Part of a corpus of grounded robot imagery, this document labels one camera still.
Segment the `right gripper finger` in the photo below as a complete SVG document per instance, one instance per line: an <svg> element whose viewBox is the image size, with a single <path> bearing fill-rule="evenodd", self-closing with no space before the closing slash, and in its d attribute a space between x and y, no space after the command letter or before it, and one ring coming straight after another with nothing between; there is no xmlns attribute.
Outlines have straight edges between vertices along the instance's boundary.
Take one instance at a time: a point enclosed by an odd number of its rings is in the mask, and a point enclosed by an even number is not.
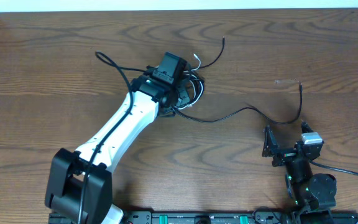
<svg viewBox="0 0 358 224"><path fill-rule="evenodd" d="M270 125L264 128L264 146L262 150L263 157L273 157L278 154L278 142L273 135Z"/></svg>
<svg viewBox="0 0 358 224"><path fill-rule="evenodd" d="M302 133L311 133L312 128L309 126L309 124L306 121L301 122L301 131Z"/></svg>

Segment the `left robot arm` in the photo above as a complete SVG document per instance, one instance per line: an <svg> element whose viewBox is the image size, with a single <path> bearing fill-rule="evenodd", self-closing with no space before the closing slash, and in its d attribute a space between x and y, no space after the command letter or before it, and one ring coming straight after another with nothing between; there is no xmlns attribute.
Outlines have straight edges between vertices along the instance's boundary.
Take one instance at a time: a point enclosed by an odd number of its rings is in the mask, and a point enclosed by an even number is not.
<svg viewBox="0 0 358 224"><path fill-rule="evenodd" d="M112 202L112 175L137 136L159 112L188 102L188 78L166 82L141 75L107 123L74 151L53 157L45 194L49 223L120 223L124 211Z"/></svg>

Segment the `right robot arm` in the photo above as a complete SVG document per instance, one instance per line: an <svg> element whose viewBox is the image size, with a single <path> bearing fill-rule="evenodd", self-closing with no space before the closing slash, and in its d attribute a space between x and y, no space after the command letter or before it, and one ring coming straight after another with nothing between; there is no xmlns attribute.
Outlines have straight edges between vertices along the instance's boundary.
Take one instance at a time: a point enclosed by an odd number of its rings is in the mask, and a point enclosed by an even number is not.
<svg viewBox="0 0 358 224"><path fill-rule="evenodd" d="M293 147L282 148L272 128L264 128L263 157L271 157L274 167L286 168L285 182L291 199L295 201L283 223L333 223L329 211L336 205L336 179L331 174L314 174L311 162L320 156L324 141L308 123L301 123L301 137Z"/></svg>

